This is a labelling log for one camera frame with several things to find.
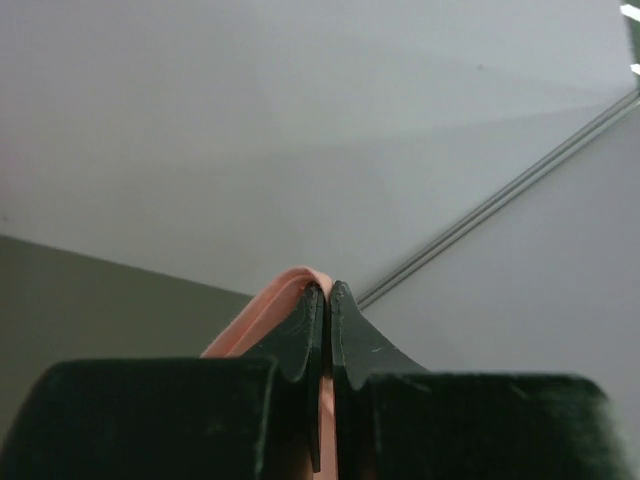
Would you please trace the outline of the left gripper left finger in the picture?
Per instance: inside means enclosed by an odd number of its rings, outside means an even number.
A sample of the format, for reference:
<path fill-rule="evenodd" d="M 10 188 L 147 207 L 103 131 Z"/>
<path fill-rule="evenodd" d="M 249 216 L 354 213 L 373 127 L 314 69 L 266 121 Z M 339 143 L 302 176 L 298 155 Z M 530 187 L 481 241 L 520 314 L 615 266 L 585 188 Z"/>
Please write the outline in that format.
<path fill-rule="evenodd" d="M 47 369 L 1 449 L 5 479 L 309 479 L 320 468 L 325 298 L 235 358 Z"/>

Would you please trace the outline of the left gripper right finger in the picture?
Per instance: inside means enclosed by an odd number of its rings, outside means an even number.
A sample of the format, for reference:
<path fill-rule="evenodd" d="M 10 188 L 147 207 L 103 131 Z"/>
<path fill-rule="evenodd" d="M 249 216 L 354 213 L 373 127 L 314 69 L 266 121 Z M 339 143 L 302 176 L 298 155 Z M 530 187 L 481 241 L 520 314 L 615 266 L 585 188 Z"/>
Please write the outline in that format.
<path fill-rule="evenodd" d="M 330 296 L 341 479 L 635 479 L 608 395 L 569 374 L 433 372 L 391 343 L 349 286 Z"/>

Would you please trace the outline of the salmon pink t shirt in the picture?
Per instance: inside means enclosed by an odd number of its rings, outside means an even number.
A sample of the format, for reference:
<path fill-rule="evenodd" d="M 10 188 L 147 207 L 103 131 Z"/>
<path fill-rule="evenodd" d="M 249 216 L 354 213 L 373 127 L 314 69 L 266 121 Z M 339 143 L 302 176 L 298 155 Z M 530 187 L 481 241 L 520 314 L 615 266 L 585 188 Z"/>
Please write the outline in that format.
<path fill-rule="evenodd" d="M 203 358 L 237 357 L 292 313 L 304 289 L 314 283 L 328 296 L 334 281 L 328 275 L 306 266 L 292 267 L 275 277 L 245 306 L 234 320 L 202 352 Z M 325 376 L 320 388 L 321 467 L 316 480 L 338 477 L 334 413 L 334 383 Z"/>

